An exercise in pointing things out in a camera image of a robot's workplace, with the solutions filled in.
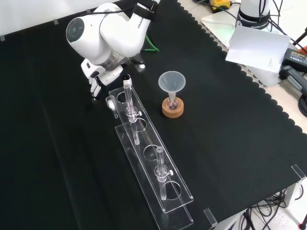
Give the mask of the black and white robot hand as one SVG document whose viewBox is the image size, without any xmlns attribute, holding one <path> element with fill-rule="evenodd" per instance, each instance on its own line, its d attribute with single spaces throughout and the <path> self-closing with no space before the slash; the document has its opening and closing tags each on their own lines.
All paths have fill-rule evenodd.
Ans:
<svg viewBox="0 0 307 230">
<path fill-rule="evenodd" d="M 104 88 L 119 78 L 124 68 L 130 64 L 133 64 L 138 72 L 145 70 L 145 62 L 139 54 L 134 57 L 119 56 L 116 59 L 108 59 L 101 65 L 94 65 L 85 59 L 81 68 L 88 79 L 92 98 L 98 100 Z"/>
</svg>

